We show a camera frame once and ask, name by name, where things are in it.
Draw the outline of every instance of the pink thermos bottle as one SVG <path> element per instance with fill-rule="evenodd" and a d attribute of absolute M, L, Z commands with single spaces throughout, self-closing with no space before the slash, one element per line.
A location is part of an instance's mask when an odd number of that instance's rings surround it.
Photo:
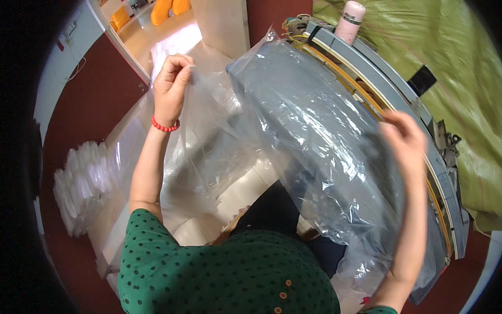
<path fill-rule="evenodd" d="M 342 16 L 335 29 L 335 35 L 347 44 L 352 45 L 357 31 L 362 23 L 366 8 L 355 1 L 347 1 L 343 8 Z"/>

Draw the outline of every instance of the white folded plastic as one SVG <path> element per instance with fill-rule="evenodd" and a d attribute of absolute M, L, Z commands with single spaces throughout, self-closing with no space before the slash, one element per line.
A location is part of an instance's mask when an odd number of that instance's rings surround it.
<path fill-rule="evenodd" d="M 112 189 L 108 169 L 105 143 L 85 142 L 70 149 L 65 168 L 54 173 L 54 196 L 68 235 L 85 234 L 103 208 Z"/>

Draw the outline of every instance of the woman's left hand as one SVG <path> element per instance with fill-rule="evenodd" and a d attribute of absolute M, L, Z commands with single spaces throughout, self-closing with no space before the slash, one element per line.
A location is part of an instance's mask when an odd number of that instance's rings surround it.
<path fill-rule="evenodd" d="M 154 82 L 155 121 L 171 127 L 183 108 L 185 87 L 192 75 L 193 58 L 176 54 L 168 56 Z"/>

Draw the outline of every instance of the maroon floor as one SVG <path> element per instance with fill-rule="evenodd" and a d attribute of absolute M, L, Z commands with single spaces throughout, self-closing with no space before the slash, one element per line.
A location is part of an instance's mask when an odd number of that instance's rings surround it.
<path fill-rule="evenodd" d="M 103 141 L 148 86 L 106 34 L 85 58 L 85 66 L 65 85 L 47 129 L 40 211 L 54 266 L 77 306 L 83 313 L 118 313 L 120 303 L 96 271 L 89 238 L 71 238 L 66 233 L 52 191 L 53 174 L 64 166 L 70 148 L 85 141 Z"/>
<path fill-rule="evenodd" d="M 270 25 L 281 33 L 285 18 L 311 13 L 310 0 L 247 1 L 249 37 L 258 42 Z M 44 144 L 40 195 L 47 245 L 58 274 L 82 313 L 118 313 L 120 303 L 106 281 L 99 278 L 89 239 L 67 235 L 56 206 L 53 173 L 63 167 L 70 148 L 85 141 L 102 141 L 141 97 L 144 82 L 127 65 L 103 34 L 85 54 L 87 63 L 66 84 L 49 123 Z M 452 261 L 433 290 L 419 305 L 407 303 L 403 313 L 458 313 L 484 267 L 488 238 L 472 230 L 466 256 Z"/>

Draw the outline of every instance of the green tarp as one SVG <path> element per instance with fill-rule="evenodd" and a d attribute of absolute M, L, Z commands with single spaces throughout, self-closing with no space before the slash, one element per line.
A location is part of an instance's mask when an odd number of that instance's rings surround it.
<path fill-rule="evenodd" d="M 313 15 L 336 25 L 345 2 L 314 0 Z M 404 79 L 422 64 L 436 76 L 421 99 L 462 138 L 463 206 L 481 230 L 502 230 L 502 63 L 482 23 L 463 0 L 358 2 L 359 35 Z"/>

